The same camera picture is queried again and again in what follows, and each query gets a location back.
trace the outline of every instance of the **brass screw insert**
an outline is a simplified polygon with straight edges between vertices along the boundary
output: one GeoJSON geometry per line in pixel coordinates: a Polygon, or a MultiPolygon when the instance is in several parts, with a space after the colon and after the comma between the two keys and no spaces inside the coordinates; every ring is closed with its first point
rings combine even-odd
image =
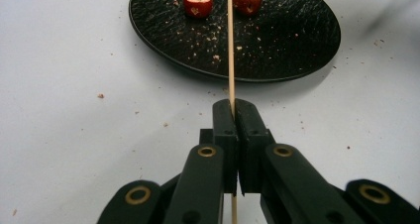
{"type": "Polygon", "coordinates": [[[210,158],[216,155],[216,149],[212,147],[203,147],[198,149],[198,155],[200,155],[201,157],[210,158]]]}
{"type": "Polygon", "coordinates": [[[274,153],[280,157],[291,157],[291,155],[293,154],[293,151],[286,147],[286,146],[277,146],[274,148],[274,153]]]}
{"type": "Polygon", "coordinates": [[[362,184],[359,187],[359,192],[364,198],[377,204],[388,204],[391,201],[388,193],[374,185],[362,184]]]}
{"type": "Polygon", "coordinates": [[[146,186],[136,186],[130,189],[129,192],[126,194],[126,202],[131,205],[139,205],[147,202],[149,198],[151,197],[151,190],[146,186]],[[133,197],[133,194],[135,192],[142,192],[141,197],[133,197]]]}

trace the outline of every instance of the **white tabletop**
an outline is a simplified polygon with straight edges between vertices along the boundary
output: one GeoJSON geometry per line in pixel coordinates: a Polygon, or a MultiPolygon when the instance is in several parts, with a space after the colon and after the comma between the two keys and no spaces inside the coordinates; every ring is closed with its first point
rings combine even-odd
{"type": "MultiPolygon", "coordinates": [[[[331,62],[237,97],[330,183],[372,179],[418,207],[420,0],[325,1],[342,29],[331,62]]],[[[228,82],[154,53],[128,2],[0,0],[0,223],[95,223],[124,184],[180,173],[212,127],[228,82]]],[[[257,195],[238,209],[265,223],[257,195]]]]}

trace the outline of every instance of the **skewer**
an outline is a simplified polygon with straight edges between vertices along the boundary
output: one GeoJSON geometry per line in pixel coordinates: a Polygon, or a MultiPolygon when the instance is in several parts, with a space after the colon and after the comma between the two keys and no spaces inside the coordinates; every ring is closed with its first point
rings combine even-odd
{"type": "Polygon", "coordinates": [[[233,3],[228,0],[229,100],[235,119],[234,17],[233,3]]]}
{"type": "MultiPolygon", "coordinates": [[[[233,0],[228,0],[228,53],[229,53],[229,101],[231,102],[232,116],[235,119],[235,70],[234,70],[234,17],[233,0]]],[[[238,224],[237,197],[233,193],[232,201],[232,224],[238,224]]]]}

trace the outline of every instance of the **textured black surface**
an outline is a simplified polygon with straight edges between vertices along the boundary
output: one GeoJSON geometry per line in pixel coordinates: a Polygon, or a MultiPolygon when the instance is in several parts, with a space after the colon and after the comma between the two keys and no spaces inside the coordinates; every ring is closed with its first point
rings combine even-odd
{"type": "MultiPolygon", "coordinates": [[[[188,18],[182,0],[130,0],[137,34],[175,64],[228,77],[227,0],[207,19],[188,18]]],[[[283,81],[312,73],[336,54],[340,26],[323,0],[263,0],[260,12],[234,15],[235,77],[283,81]]]]}

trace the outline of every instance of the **black plate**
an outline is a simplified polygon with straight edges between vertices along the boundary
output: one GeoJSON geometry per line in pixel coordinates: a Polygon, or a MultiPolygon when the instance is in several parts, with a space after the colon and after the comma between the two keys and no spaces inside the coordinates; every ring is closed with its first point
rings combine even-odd
{"type": "MultiPolygon", "coordinates": [[[[213,0],[204,20],[186,17],[182,0],[130,0],[140,38],[175,64],[228,77],[227,0],[213,0]]],[[[325,66],[341,40],[336,16],[323,0],[263,0],[253,18],[234,15],[235,77],[284,81],[325,66]]]]}

